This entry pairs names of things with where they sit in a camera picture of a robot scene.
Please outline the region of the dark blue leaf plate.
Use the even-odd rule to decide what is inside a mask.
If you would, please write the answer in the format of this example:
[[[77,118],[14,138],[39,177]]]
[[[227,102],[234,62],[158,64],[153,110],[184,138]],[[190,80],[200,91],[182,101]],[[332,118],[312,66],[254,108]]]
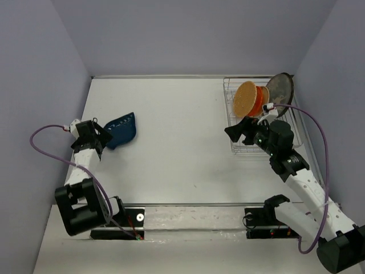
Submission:
[[[107,148],[114,150],[123,146],[131,142],[136,136],[135,113],[130,112],[129,114],[114,119],[108,122],[103,128],[112,135],[112,139],[106,145]]]

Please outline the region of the tan woven round plate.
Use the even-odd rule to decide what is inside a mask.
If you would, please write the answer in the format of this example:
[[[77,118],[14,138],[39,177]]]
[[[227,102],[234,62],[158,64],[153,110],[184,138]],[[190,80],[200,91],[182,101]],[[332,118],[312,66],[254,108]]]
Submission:
[[[243,118],[253,109],[257,98],[254,82],[246,81],[239,86],[233,99],[233,112],[236,117]]]

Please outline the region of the cream plate with prints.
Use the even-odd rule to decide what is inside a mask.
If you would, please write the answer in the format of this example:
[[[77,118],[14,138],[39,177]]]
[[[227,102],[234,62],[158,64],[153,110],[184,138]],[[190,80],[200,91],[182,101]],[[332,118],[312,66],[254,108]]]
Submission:
[[[263,113],[263,105],[268,104],[269,100],[270,100],[270,94],[269,94],[269,90],[266,86],[260,86],[260,89],[262,91],[262,102],[261,102],[261,106],[259,109],[258,114],[262,115]]]

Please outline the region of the grey deer plate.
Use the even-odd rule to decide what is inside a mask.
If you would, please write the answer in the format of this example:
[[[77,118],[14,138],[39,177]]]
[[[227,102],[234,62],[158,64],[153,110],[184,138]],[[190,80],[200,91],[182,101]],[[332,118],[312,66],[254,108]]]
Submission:
[[[266,84],[270,94],[270,103],[288,105],[287,101],[290,96],[290,87],[287,75],[288,73],[286,72],[277,74]]]

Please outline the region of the large teal floral plate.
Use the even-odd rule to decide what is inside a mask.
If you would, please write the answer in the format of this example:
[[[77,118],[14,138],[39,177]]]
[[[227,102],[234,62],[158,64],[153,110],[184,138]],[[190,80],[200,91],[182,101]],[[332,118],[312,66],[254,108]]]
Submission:
[[[289,99],[287,101],[288,105],[291,105],[292,101],[293,101],[293,97],[294,97],[294,81],[293,81],[293,76],[288,74],[287,75],[288,79],[289,79],[289,87],[290,87],[290,96]]]

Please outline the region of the orange glossy plate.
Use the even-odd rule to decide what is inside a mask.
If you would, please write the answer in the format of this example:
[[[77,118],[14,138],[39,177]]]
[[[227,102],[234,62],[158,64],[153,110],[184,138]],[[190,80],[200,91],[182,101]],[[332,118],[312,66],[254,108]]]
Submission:
[[[250,112],[247,114],[247,116],[251,116],[251,117],[258,116],[261,112],[262,101],[263,101],[262,89],[260,87],[256,86],[256,100],[255,100],[253,108],[250,110]]]

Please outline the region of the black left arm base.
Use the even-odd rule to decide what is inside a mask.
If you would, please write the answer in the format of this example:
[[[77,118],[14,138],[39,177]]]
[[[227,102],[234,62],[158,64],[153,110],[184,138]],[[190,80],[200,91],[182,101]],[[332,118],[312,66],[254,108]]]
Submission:
[[[113,220],[122,227],[123,231],[115,224],[109,224],[93,229],[90,232],[92,240],[144,240],[145,208],[127,207],[121,209],[113,216]]]

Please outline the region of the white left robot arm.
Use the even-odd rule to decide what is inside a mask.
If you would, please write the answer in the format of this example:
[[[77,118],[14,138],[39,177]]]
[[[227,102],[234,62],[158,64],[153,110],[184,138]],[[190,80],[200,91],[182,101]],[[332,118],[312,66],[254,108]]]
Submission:
[[[105,190],[92,174],[112,135],[94,120],[78,119],[70,124],[70,133],[76,138],[71,145],[74,159],[71,173],[64,186],[55,190],[66,232],[75,236],[109,223],[123,224],[126,211],[117,205],[111,206]]]

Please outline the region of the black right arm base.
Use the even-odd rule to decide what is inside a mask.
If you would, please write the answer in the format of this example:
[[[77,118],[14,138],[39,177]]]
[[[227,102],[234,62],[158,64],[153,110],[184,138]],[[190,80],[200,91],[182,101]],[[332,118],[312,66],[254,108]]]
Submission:
[[[299,238],[299,235],[286,224],[265,216],[263,207],[245,208],[242,223],[249,240]]]

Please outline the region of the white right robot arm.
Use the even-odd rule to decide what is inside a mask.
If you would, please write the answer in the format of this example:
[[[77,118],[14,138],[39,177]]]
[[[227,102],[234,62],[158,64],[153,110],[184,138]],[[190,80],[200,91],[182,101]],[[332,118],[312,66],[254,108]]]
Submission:
[[[324,268],[339,273],[364,261],[364,227],[358,226],[334,203],[315,178],[309,164],[293,148],[294,133],[288,123],[271,123],[244,117],[238,124],[224,129],[233,143],[244,136],[244,144],[256,145],[269,156],[271,169],[291,188],[307,207],[305,214],[277,195],[262,210],[270,224],[278,221],[293,229],[300,240],[311,245],[302,254],[315,250]]]

